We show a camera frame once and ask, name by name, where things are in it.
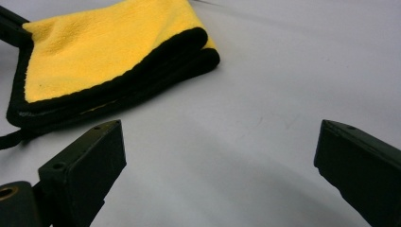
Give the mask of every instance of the white surface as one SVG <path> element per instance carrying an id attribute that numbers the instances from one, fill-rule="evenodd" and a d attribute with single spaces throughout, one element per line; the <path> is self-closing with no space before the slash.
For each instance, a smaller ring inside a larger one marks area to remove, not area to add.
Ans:
<path id="1" fill-rule="evenodd" d="M 0 152 L 0 184 L 121 119 L 128 166 L 92 226 L 369 226 L 313 166 L 323 119 L 401 148 L 401 2 L 191 1 L 217 70 L 108 118 Z M 28 20 L 116 0 L 0 0 Z M 18 51 L 0 43 L 0 132 Z"/>

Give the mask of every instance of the microfiber cloth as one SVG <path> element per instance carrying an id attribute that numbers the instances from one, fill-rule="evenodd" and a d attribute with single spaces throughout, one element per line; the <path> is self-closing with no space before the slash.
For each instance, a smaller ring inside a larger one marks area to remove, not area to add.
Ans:
<path id="1" fill-rule="evenodd" d="M 138 104 L 219 63 L 187 0 L 126 0 L 23 24 L 0 148 Z"/>

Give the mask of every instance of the black plastic part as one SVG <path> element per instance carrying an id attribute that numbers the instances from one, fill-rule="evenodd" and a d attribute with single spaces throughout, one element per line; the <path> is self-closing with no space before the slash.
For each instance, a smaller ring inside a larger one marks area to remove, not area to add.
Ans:
<path id="1" fill-rule="evenodd" d="M 372 226 L 401 226 L 401 150 L 324 120 L 314 164 Z"/>
<path id="2" fill-rule="evenodd" d="M 96 126 L 39 168 L 55 227 L 90 226 L 126 165 L 120 121 Z"/>
<path id="3" fill-rule="evenodd" d="M 16 47 L 23 46 L 31 34 L 22 28 L 28 20 L 0 6 L 0 40 Z"/>
<path id="4" fill-rule="evenodd" d="M 43 227 L 30 183 L 0 186 L 0 226 Z"/>

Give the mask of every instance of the yellow towel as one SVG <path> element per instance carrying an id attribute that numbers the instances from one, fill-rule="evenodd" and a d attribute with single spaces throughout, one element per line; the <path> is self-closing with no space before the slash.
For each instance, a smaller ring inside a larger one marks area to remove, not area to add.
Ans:
<path id="1" fill-rule="evenodd" d="M 110 81 L 194 27 L 203 25 L 187 0 L 127 0 L 24 24 L 34 42 L 25 99 L 67 96 Z M 205 48 L 215 48 L 211 39 Z"/>

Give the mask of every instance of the gray surface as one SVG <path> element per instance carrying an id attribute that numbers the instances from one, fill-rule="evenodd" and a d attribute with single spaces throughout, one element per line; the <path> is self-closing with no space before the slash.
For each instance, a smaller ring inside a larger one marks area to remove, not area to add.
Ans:
<path id="1" fill-rule="evenodd" d="M 29 20 L 115 0 L 0 0 Z M 217 70 L 123 113 L 0 152 L 0 184 L 36 169 L 95 124 L 120 118 L 128 166 L 93 226 L 368 226 L 318 170 L 322 119 L 401 148 L 401 3 L 191 1 Z M 0 43 L 0 132 L 16 48 Z"/>

